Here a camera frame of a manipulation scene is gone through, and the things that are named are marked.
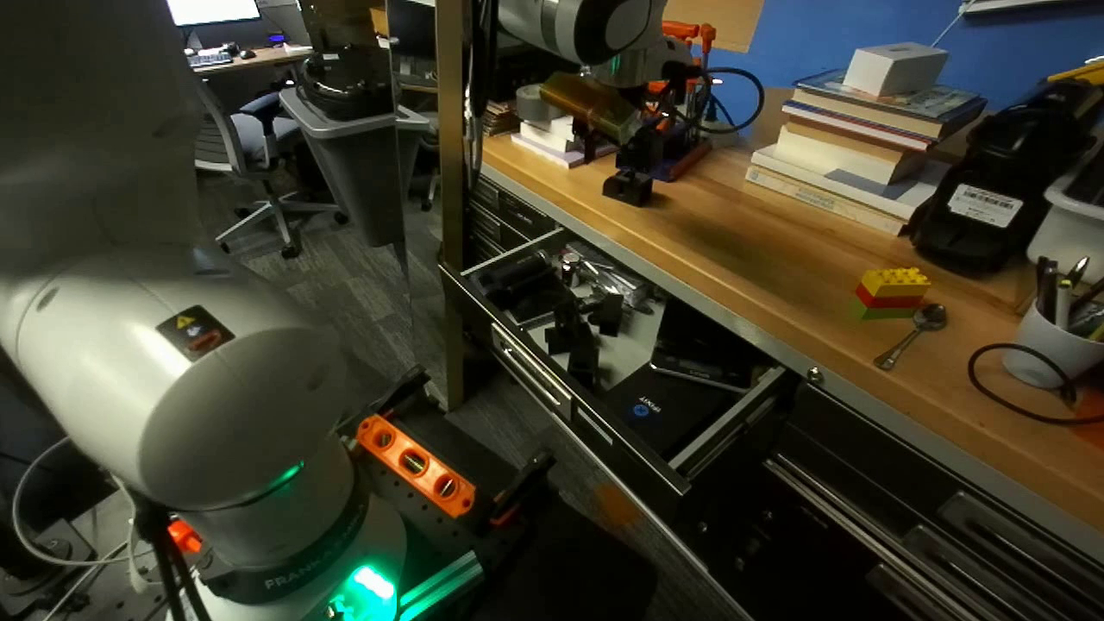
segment sticker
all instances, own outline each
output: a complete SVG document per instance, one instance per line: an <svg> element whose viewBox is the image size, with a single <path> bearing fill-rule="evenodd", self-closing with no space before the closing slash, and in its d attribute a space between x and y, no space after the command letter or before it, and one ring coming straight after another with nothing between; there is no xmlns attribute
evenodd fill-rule
<svg viewBox="0 0 1104 621"><path fill-rule="evenodd" d="M168 337L187 358L202 358L206 352L236 342L206 306L190 306L158 325L163 337Z"/></svg>
<svg viewBox="0 0 1104 621"><path fill-rule="evenodd" d="M1019 199L1019 197L995 193L995 191L971 187L971 182L959 182L948 199L952 214L990 225L990 228L1007 228L1022 214L1022 207L1023 207L1023 199Z"/></svg>

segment stack of books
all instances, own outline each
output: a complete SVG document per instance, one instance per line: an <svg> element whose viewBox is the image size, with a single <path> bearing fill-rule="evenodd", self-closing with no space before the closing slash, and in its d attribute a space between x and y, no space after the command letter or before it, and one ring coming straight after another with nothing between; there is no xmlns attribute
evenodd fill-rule
<svg viewBox="0 0 1104 621"><path fill-rule="evenodd" d="M777 146L753 154L747 182L899 233L937 191L928 152L982 114L982 95L928 87L907 95L845 90L845 71L800 79Z"/></svg>

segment wooden workbench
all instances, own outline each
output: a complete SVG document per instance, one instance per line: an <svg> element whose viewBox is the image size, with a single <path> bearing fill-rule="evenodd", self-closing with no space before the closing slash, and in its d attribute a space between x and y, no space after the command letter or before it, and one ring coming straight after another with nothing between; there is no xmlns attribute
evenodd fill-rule
<svg viewBox="0 0 1104 621"><path fill-rule="evenodd" d="M559 169L507 138L488 138L482 174L613 258L727 325L797 373L887 424L921 451L975 478L1038 523L1104 559L1104 424L1055 428L988 400L965 358L1010 342L1033 297L1027 269L963 279L921 261L907 238L875 238L831 214L741 182L744 148L710 152L681 182L658 182L649 207L599 197L612 160ZM948 328L921 333L892 373L873 358L912 321L858 321L866 269L921 267ZM1069 416L1042 390L1015 384L1002 354L981 375L1027 406Z"/></svg>

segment yellow object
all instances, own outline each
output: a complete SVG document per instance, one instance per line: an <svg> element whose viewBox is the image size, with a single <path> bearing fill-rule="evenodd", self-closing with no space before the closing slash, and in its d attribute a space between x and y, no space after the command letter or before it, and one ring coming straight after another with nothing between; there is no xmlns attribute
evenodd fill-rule
<svg viewBox="0 0 1104 621"><path fill-rule="evenodd" d="M1104 87L1104 57L1045 75L1045 84L1060 84L1060 79L1084 79L1084 84Z"/></svg>
<svg viewBox="0 0 1104 621"><path fill-rule="evenodd" d="M921 269L868 269L864 271L864 290L868 297L926 297L928 276Z"/></svg>

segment white box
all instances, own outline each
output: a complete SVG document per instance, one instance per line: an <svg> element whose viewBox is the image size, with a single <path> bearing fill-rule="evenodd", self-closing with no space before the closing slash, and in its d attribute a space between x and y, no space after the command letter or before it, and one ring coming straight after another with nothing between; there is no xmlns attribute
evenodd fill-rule
<svg viewBox="0 0 1104 621"><path fill-rule="evenodd" d="M946 64L942 49L928 49L913 41L857 49L843 84L868 95L896 95L896 92L935 87L942 64Z"/></svg>

